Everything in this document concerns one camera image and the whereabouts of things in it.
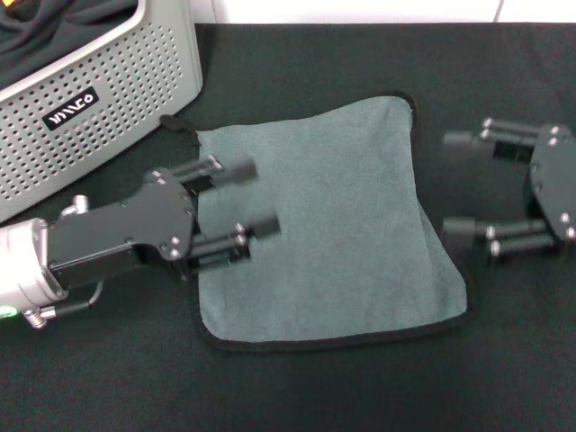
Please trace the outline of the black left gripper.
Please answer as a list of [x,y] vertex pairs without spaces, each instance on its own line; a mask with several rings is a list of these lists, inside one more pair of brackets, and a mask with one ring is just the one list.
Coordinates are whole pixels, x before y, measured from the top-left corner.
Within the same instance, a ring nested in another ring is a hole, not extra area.
[[173,173],[161,168],[148,172],[133,195],[55,221],[48,234],[48,269],[70,290],[143,266],[171,266],[189,250],[186,263],[192,274],[250,259],[252,241],[281,232],[277,216],[237,223],[227,233],[194,238],[191,246],[195,214],[188,191],[256,179],[253,159],[225,166],[213,155],[176,166]]

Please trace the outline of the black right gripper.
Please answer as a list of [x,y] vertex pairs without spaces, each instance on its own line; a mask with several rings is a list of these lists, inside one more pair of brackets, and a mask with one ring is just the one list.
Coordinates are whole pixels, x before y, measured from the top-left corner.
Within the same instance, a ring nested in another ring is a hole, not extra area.
[[541,128],[488,117],[479,131],[448,131],[450,155],[530,160],[529,179],[543,219],[496,222],[453,217],[443,220],[443,246],[456,266],[474,250],[489,260],[557,251],[576,242],[576,136],[562,124]]

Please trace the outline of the grey yellow towel black trim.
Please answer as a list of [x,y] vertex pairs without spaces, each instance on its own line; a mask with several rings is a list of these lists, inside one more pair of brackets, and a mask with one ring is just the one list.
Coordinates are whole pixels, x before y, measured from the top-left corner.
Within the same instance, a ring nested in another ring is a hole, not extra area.
[[388,92],[307,118],[200,130],[202,156],[254,159],[258,181],[203,194],[206,235],[276,211],[278,235],[248,260],[202,273],[193,315],[227,351],[304,351],[422,338],[472,314],[466,279],[421,205],[413,99]]

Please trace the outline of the grey perforated storage box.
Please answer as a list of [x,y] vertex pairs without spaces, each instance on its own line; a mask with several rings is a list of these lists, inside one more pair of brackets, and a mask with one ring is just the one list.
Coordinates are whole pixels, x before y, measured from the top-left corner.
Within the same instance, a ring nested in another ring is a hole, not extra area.
[[0,90],[0,222],[122,153],[202,86],[190,0],[139,0],[127,21]]

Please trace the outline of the black cloth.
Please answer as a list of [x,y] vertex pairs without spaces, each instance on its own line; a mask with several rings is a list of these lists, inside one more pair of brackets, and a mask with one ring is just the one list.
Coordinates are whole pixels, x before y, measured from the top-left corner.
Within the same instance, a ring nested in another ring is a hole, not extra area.
[[125,23],[138,2],[0,0],[0,91]]

